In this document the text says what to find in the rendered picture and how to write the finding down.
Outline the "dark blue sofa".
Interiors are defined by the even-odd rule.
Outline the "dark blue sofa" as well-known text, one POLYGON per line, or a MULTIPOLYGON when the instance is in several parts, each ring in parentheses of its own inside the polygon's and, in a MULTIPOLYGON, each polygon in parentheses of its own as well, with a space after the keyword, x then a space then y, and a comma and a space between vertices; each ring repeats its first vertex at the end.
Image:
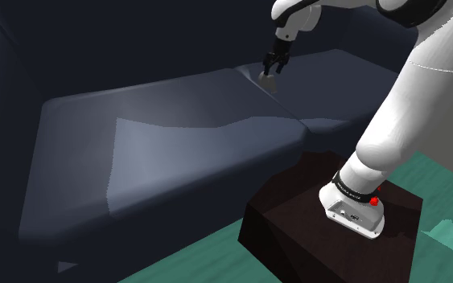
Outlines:
POLYGON ((257 86, 274 0, 0 0, 0 283, 116 283, 347 157, 417 37, 325 6, 257 86))

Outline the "dark robot stand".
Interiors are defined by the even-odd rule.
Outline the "dark robot stand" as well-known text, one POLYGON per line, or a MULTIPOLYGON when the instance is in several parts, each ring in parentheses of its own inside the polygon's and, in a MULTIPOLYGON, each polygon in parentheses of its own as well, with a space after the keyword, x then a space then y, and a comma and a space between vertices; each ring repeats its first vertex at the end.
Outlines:
POLYGON ((306 152, 247 203, 239 242, 282 283, 409 283, 422 198, 385 181, 385 228, 374 240, 330 220, 322 185, 344 164, 306 152))

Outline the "small grey cup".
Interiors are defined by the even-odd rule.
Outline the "small grey cup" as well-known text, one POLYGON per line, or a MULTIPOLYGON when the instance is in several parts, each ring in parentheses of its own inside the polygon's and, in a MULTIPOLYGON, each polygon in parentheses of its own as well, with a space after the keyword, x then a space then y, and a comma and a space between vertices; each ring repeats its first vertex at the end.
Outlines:
POLYGON ((277 92, 274 75, 266 75, 264 72, 261 72, 258 76, 258 84, 269 93, 277 92))

